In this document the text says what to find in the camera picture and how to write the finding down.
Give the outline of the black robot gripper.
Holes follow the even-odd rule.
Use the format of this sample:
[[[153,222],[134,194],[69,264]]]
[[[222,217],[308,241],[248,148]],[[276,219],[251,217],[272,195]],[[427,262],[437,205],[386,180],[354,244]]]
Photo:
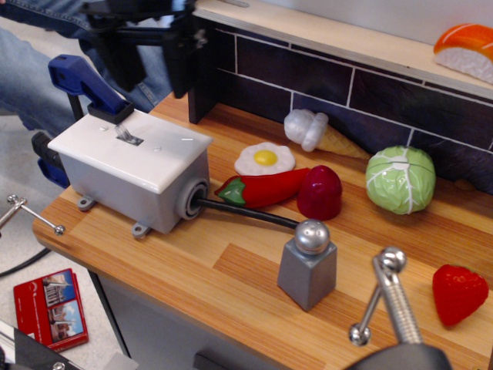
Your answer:
[[[197,79],[196,49],[207,43],[206,32],[194,18],[194,1],[94,1],[79,11],[89,21],[94,46],[117,85],[127,92],[146,77],[133,41],[152,45],[162,39],[169,82],[177,99]]]

